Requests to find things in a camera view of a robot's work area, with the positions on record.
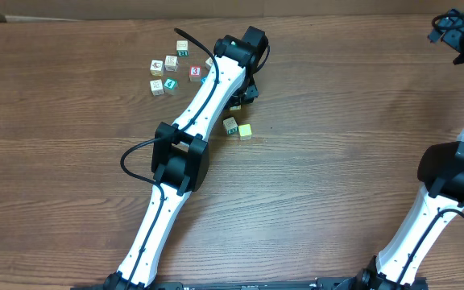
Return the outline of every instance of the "yellow cube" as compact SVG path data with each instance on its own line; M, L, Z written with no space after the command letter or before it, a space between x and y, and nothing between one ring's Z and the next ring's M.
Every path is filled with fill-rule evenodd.
M251 139L251 127L250 127L250 124L239 126L239 139L241 139L241 141Z

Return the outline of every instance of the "small block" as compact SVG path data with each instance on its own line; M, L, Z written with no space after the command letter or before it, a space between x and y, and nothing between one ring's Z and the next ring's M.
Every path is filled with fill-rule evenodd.
M201 80L201 67L192 66L189 69L189 80L191 80L191 81L200 81Z
M164 90L166 91L166 93L174 95L176 94L176 88L178 88L178 81L173 80L172 78L168 78L164 82Z
M189 56L189 43L187 40L176 41L176 54L178 56Z
M250 124L239 126L239 139L241 139L241 141L251 139L251 127L250 127Z
M205 67L210 70L210 68L213 67L213 59L211 58L208 58L206 61L205 61Z
M238 124L236 123L234 117L223 120L223 126L225 127L226 133L228 135L238 131Z
M152 60L150 66L150 72L154 76L161 77L164 74L164 64L162 60Z
M166 68L166 71L176 72L178 70L178 57L166 56L166 61L164 61L164 67Z
M164 93L162 88L162 80L150 81L151 92L154 96L159 96Z

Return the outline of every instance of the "cube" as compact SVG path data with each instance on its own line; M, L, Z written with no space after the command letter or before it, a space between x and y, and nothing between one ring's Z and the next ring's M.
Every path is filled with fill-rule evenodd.
M191 81L200 81L201 80L201 67L192 66L189 69L189 80L191 80Z
M150 72L154 76L158 76L158 77L163 76L163 74L164 74L164 65L162 63L162 60L152 60L151 61Z
M154 96L159 96L164 93L164 89L162 89L162 80L150 81L150 87Z
M205 67L210 70L212 67L213 67L213 59L212 58L208 58L206 61L205 61Z
M238 124L235 122L234 117L223 120L223 126L225 127L226 133L228 135L238 131Z
M241 141L251 139L251 127L250 127L250 124L241 125L241 126L239 126L238 129L239 129L239 139Z
M176 93L176 88L178 88L178 81L173 80L172 78L168 78L164 82L164 90L166 91L166 93L174 95Z
M189 56L189 43L187 40L176 41L176 54L178 56Z
M176 70L178 70L178 57L166 56L166 61L164 61L164 67L166 68L166 71L176 72Z

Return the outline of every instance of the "cable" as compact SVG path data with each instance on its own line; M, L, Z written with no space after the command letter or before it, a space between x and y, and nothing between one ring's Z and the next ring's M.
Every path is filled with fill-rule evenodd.
M257 69L254 71L254 73L257 73L261 68L263 68L264 64L266 64L267 58L270 56L270 44L267 46L267 51L266 51L266 57L264 57L263 63L257 67Z
M418 240L418 243L416 244L415 248L412 250L412 253L408 257L408 261L406 262L404 268L402 268L402 272L399 275L399 279L396 281L397 284L400 284L402 282L402 279L404 278L404 275L406 271L408 271L409 265L413 261L416 253L418 252L418 249L420 248L421 244L424 242L425 238L427 238L427 235L429 232L433 229L434 224L437 222L438 219L443 218L444 213L456 213L457 215L461 216L464 218L464 213L457 210L457 209L443 209L442 211L438 212L436 217L431 221L429 226L427 227L427 230L425 230L424 234L420 237L420 240Z
M189 120L187 125L185 125L182 129L175 131L175 133L173 133L173 134L165 135L165 136L160 137L160 138L150 139L148 141L141 142L141 143L133 146L132 148L126 150L125 153L123 153L123 155L121 156L121 160L120 160L119 164L121 165L121 169L126 174L128 174L129 176L132 176L134 178L137 178L139 180L146 181L147 183L152 184L153 186L156 186L160 191L159 208L157 209L157 212L155 213L155 218L153 219L153 222L151 223L151 226L148 229L146 237L145 237L145 239L143 241L143 245L139 249L139 255L137 256L137 259L135 260L134 268L132 269L132 272L130 273L130 277L128 278L128 283L126 283L125 290L128 290L128 288L130 287L130 283L132 281L132 278L134 277L135 270L137 270L137 266L139 265L139 261L140 261L141 257L143 256L143 252L146 250L147 240L150 238L150 234L153 231L153 227L157 223L157 219L159 218L159 215L160 215L160 210L162 209L162 205L164 204L164 191L163 191L162 187L160 186L160 184L156 183L154 180L152 180L150 178L147 178L145 176L140 176L139 174L131 172L126 167L125 160L126 160L127 156L130 153L132 153L133 151L136 151L137 149L140 149L140 148L145 147L147 145L159 142L160 140L170 139L170 138L176 137L177 134L181 134L182 132L186 131L192 124L194 124L194 121L198 118L198 116L201 114L201 112L207 106L207 104L210 101L210 98L213 96L214 91L216 90L216 87L219 84L219 67L218 67L218 63L216 62L216 59L214 58L214 54L212 52L210 52L209 49L207 49L198 40L196 40L191 35L189 35L187 32L185 32L185 31L183 31L183 30L181 30L179 28L175 28L175 32L178 33L180 36L186 38L188 41L192 42L193 44L195 44L199 48L201 48L204 52L206 52L210 56L210 58L213 60L213 65L214 65L214 68L216 70L216 79L214 80L214 85L213 85L213 88L210 90L209 96L205 99L205 101L201 105L200 109L198 109L198 111L194 114L194 116Z
M453 29L464 28L464 24L460 24L460 25L456 25L456 26L450 26L450 27L443 27L443 26L439 26L437 24L438 20L446 19L446 18L449 18L449 17L457 17L457 18L463 20L464 19L464 13L456 13L456 14L445 13L445 14L438 15L435 18L433 18L433 21L432 21L433 27L436 28L437 30L443 30L443 31L451 31Z

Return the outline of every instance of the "wooden table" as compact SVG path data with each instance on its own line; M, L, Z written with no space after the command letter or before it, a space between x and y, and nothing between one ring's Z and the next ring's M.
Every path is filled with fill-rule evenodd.
M189 104L153 97L152 59L180 27L212 48L249 25L266 31L260 97L218 119L211 167L173 226L159 278L185 283L351 276L410 209L428 146L464 126L464 66L426 39L432 15L0 24L0 289L101 283L128 252L151 186L121 154ZM130 157L151 174L151 149ZM464 288L457 217L420 267L431 289Z

